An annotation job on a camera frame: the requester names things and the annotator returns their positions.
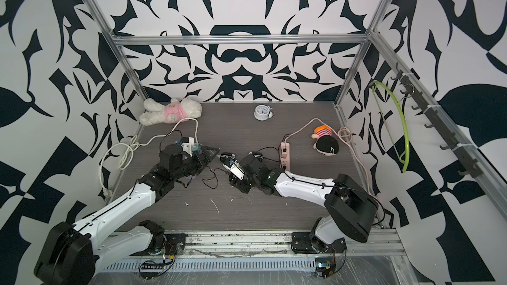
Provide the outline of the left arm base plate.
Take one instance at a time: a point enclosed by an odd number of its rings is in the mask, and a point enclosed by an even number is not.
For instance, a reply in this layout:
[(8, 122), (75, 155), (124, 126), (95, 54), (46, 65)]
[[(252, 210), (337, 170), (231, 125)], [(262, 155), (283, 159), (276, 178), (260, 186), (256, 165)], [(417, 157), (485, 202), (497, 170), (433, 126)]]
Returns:
[(156, 237), (146, 250), (134, 253), (134, 255), (176, 255), (185, 249), (186, 238), (187, 234), (183, 233), (164, 234), (163, 237)]

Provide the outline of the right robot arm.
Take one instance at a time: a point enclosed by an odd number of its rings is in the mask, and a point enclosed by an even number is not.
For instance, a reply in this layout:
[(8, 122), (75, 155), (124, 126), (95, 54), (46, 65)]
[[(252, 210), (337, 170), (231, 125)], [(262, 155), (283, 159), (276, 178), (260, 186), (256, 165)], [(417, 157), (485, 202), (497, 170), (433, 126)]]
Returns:
[(346, 249), (345, 239), (365, 243), (374, 225), (379, 203), (348, 175), (335, 179), (318, 179), (293, 174), (279, 166), (269, 167), (260, 153), (241, 160), (222, 154), (220, 161), (229, 172), (229, 182), (242, 193), (252, 188), (266, 195), (301, 199), (327, 210), (310, 232), (292, 233), (291, 249), (295, 253), (318, 254)]

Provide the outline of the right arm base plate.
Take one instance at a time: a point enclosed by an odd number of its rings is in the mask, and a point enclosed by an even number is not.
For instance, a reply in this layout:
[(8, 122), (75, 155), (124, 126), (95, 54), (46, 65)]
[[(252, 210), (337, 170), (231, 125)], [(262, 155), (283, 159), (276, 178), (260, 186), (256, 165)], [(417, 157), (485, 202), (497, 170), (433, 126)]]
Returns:
[(335, 240), (334, 243), (328, 245), (310, 232), (293, 232), (290, 248), (298, 254), (332, 254), (344, 253), (347, 250), (347, 245), (344, 238)]

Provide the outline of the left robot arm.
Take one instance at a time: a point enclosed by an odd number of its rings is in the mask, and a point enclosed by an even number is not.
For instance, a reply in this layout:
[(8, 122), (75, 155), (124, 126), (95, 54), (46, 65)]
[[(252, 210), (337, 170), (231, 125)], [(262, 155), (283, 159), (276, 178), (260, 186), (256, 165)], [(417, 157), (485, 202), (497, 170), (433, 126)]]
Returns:
[(88, 284), (104, 268), (134, 253), (158, 255), (166, 250), (165, 230), (145, 220), (112, 237), (120, 226), (167, 195), (183, 178), (200, 174), (219, 149), (198, 146), (193, 153), (182, 145), (166, 146), (159, 162), (122, 196), (72, 224), (61, 222), (46, 238), (34, 268), (44, 284)]

